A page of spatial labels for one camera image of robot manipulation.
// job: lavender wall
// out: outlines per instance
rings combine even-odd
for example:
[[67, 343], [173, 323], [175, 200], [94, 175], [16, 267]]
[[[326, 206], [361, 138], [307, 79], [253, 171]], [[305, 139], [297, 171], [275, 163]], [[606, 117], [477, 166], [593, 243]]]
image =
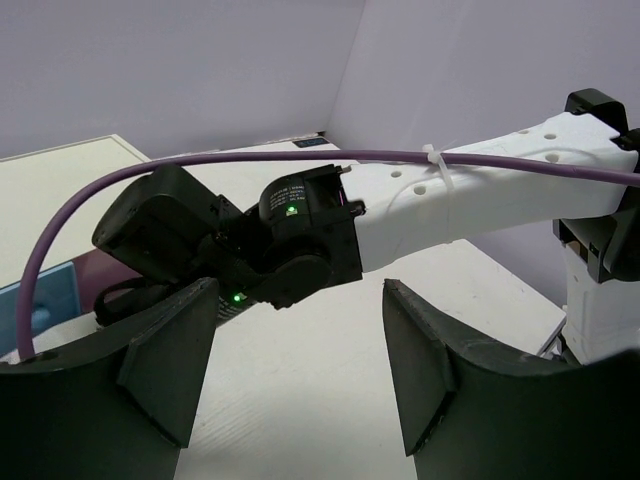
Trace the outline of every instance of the lavender wall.
[[324, 130], [364, 0], [0, 8], [0, 158], [117, 133], [148, 156]]

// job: white desk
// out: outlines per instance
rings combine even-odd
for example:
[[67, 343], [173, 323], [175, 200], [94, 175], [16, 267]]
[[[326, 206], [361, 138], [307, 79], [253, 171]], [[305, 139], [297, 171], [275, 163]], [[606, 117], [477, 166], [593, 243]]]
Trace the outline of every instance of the white desk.
[[[87, 183], [149, 159], [117, 135], [0, 159], [0, 288], [20, 280], [29, 254], [51, 217]], [[107, 188], [80, 207], [56, 238], [43, 269], [93, 250], [91, 234], [128, 182]]]
[[[246, 208], [271, 180], [315, 165], [190, 171]], [[176, 479], [415, 479], [403, 454], [387, 361], [384, 278], [401, 279], [445, 312], [531, 353], [564, 318], [465, 241], [402, 259], [286, 311], [256, 306], [216, 334], [191, 446], [181, 454]], [[72, 327], [59, 331], [71, 335]], [[47, 334], [38, 345], [46, 345]]]

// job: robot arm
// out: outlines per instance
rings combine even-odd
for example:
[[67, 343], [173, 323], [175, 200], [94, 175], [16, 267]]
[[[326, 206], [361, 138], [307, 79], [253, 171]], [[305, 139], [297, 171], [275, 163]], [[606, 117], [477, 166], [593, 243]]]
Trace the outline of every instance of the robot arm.
[[[450, 150], [632, 172], [637, 152], [612, 142], [620, 134], [592, 115], [563, 113], [504, 137]], [[449, 167], [453, 188], [437, 166], [354, 165], [342, 176], [355, 219], [363, 271], [441, 243], [556, 218], [603, 217], [625, 187], [490, 167]]]
[[[572, 94], [567, 110], [527, 130], [450, 152], [636, 169], [640, 142], [637, 131], [626, 127], [621, 104], [588, 90]], [[557, 234], [578, 245], [581, 260], [569, 262], [570, 277], [606, 282], [607, 289], [623, 280], [628, 303], [640, 293], [640, 284], [628, 283], [640, 281], [633, 274], [640, 267], [632, 275], [625, 267], [638, 253], [627, 248], [637, 243], [628, 219], [640, 205], [630, 196], [636, 189], [491, 167], [450, 166], [448, 174], [450, 182], [436, 165], [328, 165], [275, 180], [254, 207], [241, 212], [186, 170], [159, 167], [121, 194], [94, 233], [99, 249], [150, 282], [114, 301], [112, 317], [124, 318], [131, 305], [151, 305], [212, 276], [220, 282], [224, 323], [256, 302], [286, 308], [440, 243], [560, 218], [567, 220], [556, 221]], [[626, 216], [626, 223], [616, 215]], [[637, 343], [629, 333], [637, 332], [640, 318], [625, 310], [608, 322], [599, 305], [612, 297], [587, 288], [589, 295], [570, 288], [574, 303], [565, 330], [571, 330], [567, 342], [578, 360], [619, 351], [634, 344], [629, 339]], [[622, 295], [616, 299], [624, 303]]]

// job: purple cable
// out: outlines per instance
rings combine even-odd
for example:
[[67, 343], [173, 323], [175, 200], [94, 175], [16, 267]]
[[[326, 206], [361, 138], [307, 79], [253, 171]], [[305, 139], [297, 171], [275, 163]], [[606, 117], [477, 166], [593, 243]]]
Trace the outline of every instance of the purple cable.
[[[499, 157], [493, 155], [475, 155], [467, 153], [443, 153], [442, 158], [449, 165], [487, 166], [508, 168], [525, 172], [554, 175], [559, 177], [581, 178], [620, 185], [640, 187], [640, 174], [617, 172], [589, 167], [560, 165], [525, 160], [521, 158]], [[99, 191], [144, 173], [149, 173], [160, 165], [173, 163], [181, 166], [202, 165], [225, 162], [255, 161], [295, 161], [295, 160], [367, 160], [395, 163], [417, 163], [431, 165], [424, 153], [396, 152], [377, 150], [326, 150], [315, 152], [264, 152], [264, 153], [217, 153], [207, 155], [189, 155], [141, 163], [123, 168], [105, 175], [90, 183], [71, 197], [49, 221], [38, 238], [20, 280], [20, 290], [16, 306], [16, 338], [21, 360], [33, 357], [35, 349], [31, 331], [31, 311], [33, 295], [44, 258], [56, 235], [73, 213], [89, 198]]]

